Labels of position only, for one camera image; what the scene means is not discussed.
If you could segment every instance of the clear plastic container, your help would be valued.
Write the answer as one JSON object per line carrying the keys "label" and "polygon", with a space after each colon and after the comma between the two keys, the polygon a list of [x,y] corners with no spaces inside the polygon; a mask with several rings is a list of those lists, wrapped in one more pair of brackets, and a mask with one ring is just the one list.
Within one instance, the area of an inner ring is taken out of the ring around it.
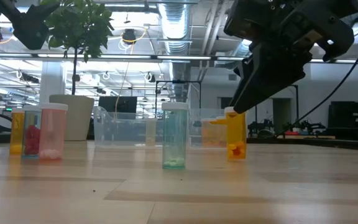
{"label": "clear plastic container", "polygon": [[44,103],[41,110],[40,159],[62,159],[68,106]]}
{"label": "clear plastic container", "polygon": [[12,109],[11,126],[11,145],[9,147],[10,155],[20,155],[22,153],[24,129],[24,110],[21,108]]}
{"label": "clear plastic container", "polygon": [[184,169],[186,162],[186,132],[188,105],[169,102],[163,109],[163,169]]}
{"label": "clear plastic container", "polygon": [[155,146],[156,118],[146,118],[146,146]]}
{"label": "clear plastic container", "polygon": [[40,146],[41,110],[39,106],[24,106],[22,157],[37,157]]}
{"label": "clear plastic container", "polygon": [[226,117],[224,116],[217,116],[216,121],[211,122],[215,125],[217,136],[216,139],[218,141],[219,147],[226,147],[227,146],[227,124],[226,124]]}
{"label": "clear plastic container", "polygon": [[219,146],[218,126],[214,123],[216,119],[202,119],[201,120],[201,136],[203,147],[217,147]]}
{"label": "clear plastic container", "polygon": [[246,114],[233,107],[224,109],[227,124],[227,159],[245,159],[247,151]]}
{"label": "clear plastic container", "polygon": [[[94,141],[97,147],[140,147],[146,145],[149,114],[108,113],[104,108],[93,108]],[[155,120],[155,146],[161,147],[163,121]]]}

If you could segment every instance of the green object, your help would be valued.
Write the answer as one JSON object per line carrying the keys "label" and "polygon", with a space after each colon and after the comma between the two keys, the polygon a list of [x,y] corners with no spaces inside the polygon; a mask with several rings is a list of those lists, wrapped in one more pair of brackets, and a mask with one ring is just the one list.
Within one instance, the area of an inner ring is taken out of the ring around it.
{"label": "green object", "polygon": [[61,6],[45,20],[49,27],[48,46],[63,47],[66,51],[74,49],[73,88],[75,95],[75,75],[78,54],[84,54],[84,61],[89,57],[98,58],[101,46],[107,49],[108,36],[112,36],[111,11],[104,4],[93,0],[43,0],[41,4],[61,2]]}

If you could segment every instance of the black cable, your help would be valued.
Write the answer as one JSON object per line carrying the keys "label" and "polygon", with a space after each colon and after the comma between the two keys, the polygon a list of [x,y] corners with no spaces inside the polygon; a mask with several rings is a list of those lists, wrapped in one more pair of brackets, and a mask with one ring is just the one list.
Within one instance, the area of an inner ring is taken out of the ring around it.
{"label": "black cable", "polygon": [[358,64],[358,57],[356,59],[356,61],[354,62],[353,66],[351,67],[351,69],[348,71],[348,73],[346,74],[346,76],[342,79],[342,81],[335,87],[335,89],[325,98],[322,100],[322,102],[320,102],[319,104],[317,104],[313,109],[311,109],[309,112],[307,112],[305,115],[303,115],[301,118],[299,118],[299,120],[295,121],[295,123],[291,124],[289,127],[287,127],[286,129],[284,129],[284,131],[282,131],[280,134],[276,134],[274,137],[280,136],[282,134],[285,133],[285,131],[288,131],[289,129],[292,129],[294,127],[294,125],[298,124],[301,120],[305,119],[307,116],[309,116],[309,114],[313,113],[317,108],[319,108],[323,103],[325,103],[328,99],[330,99],[330,97],[333,96],[333,94],[335,94],[335,92],[342,86],[342,84],[346,81],[346,79],[349,77],[349,75],[353,72],[354,68],[356,67],[356,65]]}

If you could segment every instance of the black monitor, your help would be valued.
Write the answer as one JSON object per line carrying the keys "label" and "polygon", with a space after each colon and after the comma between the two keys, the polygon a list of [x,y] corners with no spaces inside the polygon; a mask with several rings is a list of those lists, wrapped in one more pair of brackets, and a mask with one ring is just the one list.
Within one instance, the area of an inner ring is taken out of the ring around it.
{"label": "black monitor", "polygon": [[[100,96],[99,106],[103,107],[107,112],[116,112],[116,96]],[[133,118],[123,119],[135,119],[136,114],[137,97],[136,96],[120,96],[117,104],[118,113],[133,113]]]}

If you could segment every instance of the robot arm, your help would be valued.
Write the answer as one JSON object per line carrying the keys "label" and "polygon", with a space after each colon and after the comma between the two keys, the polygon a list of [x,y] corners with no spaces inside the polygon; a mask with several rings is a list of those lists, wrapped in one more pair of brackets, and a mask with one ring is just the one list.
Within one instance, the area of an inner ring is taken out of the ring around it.
{"label": "robot arm", "polygon": [[236,0],[224,31],[251,40],[252,56],[235,69],[241,82],[231,106],[243,113],[302,79],[315,43],[325,62],[346,53],[353,30],[340,18],[357,11],[356,0]]}
{"label": "robot arm", "polygon": [[12,0],[0,0],[0,15],[4,14],[14,28],[13,34],[30,50],[41,49],[49,29],[44,20],[59,7],[59,2],[34,6],[26,13],[16,9]]}

